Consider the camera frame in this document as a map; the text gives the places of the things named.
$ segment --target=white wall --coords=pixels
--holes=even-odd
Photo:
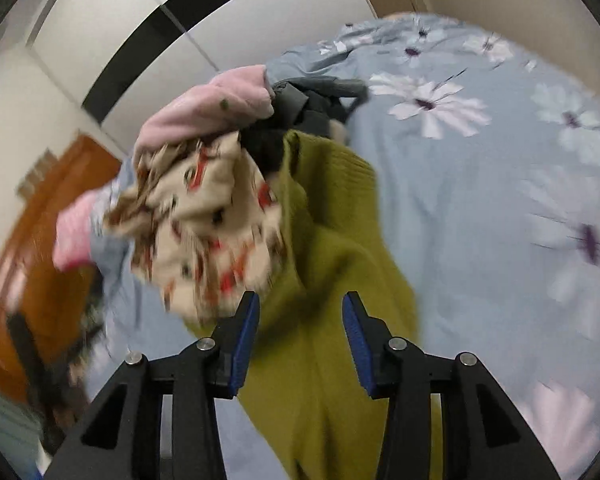
[[[0,53],[0,249],[22,210],[15,194],[18,183],[47,148],[62,155],[77,128],[122,155],[23,46]]]
[[[29,33],[33,18],[46,0],[18,0],[0,24],[0,52],[20,44]]]
[[[600,26],[581,0],[425,0],[429,10],[477,23],[576,75],[600,97]]]

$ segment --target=pink garment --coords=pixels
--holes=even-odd
[[[165,144],[228,133],[271,117],[272,96],[264,65],[221,73],[206,85],[190,88],[147,119],[136,140],[134,161],[142,152],[154,152]]]
[[[64,271],[92,262],[90,216],[98,191],[83,193],[58,214],[56,244],[51,257],[56,269]]]

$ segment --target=printed fabric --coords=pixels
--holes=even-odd
[[[104,227],[135,240],[132,271],[160,288],[167,310],[204,325],[232,316],[245,290],[266,293],[282,210],[237,132],[145,153],[136,181]]]

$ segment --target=green sweater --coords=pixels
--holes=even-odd
[[[273,187],[286,255],[238,398],[290,478],[371,480],[387,402],[358,383],[342,297],[358,291],[394,335],[414,340],[417,327],[413,293],[382,242],[374,172],[347,148],[290,130]]]

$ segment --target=white flower print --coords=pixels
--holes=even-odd
[[[524,69],[529,73],[533,72],[536,66],[538,66],[538,62],[535,59],[530,59],[523,65]]]
[[[442,28],[430,28],[421,24],[419,16],[414,17],[413,23],[415,31],[409,31],[406,34],[407,44],[435,43],[446,38],[446,32]]]
[[[509,42],[496,34],[471,36],[462,47],[480,56],[487,56],[492,63],[502,63],[513,57]]]
[[[344,40],[336,41],[320,41],[318,46],[320,47],[320,55],[331,54],[336,52],[342,54],[348,52],[356,47],[366,44],[372,44],[374,37],[371,34],[363,34],[362,36],[355,36],[353,38],[345,38]]]
[[[577,153],[583,164],[600,166],[600,119],[595,112],[583,110],[578,94],[539,84],[531,99],[541,107],[542,121],[564,126],[558,142],[565,150]]]
[[[407,46],[402,50],[402,55],[396,58],[398,64],[406,64],[409,68],[417,68],[420,66],[422,56],[426,56],[433,63],[437,64],[453,64],[456,58],[448,52],[423,52],[416,46]]]
[[[443,25],[444,27],[455,27],[460,25],[462,22],[457,18],[450,18],[448,16],[440,16],[438,19],[438,23]]]
[[[403,50],[403,54],[396,58],[399,64],[406,64],[409,68],[417,68],[420,65],[420,54],[422,52],[419,48],[414,46],[408,46]]]
[[[562,480],[576,480],[600,448],[591,419],[595,403],[586,394],[560,384],[537,383],[531,405],[516,406],[544,447]]]
[[[469,122],[486,126],[491,118],[481,110],[486,106],[479,99],[462,99],[456,94],[462,86],[452,82],[435,84],[424,79],[415,81],[408,76],[376,74],[370,90],[376,95],[397,95],[403,102],[393,106],[389,113],[398,120],[422,116],[422,136],[428,139],[442,139],[440,121],[457,130],[465,137],[478,133]]]
[[[554,167],[538,171],[524,191],[547,211],[530,215],[534,242],[563,255],[549,297],[574,304],[576,329],[600,339],[600,181]]]

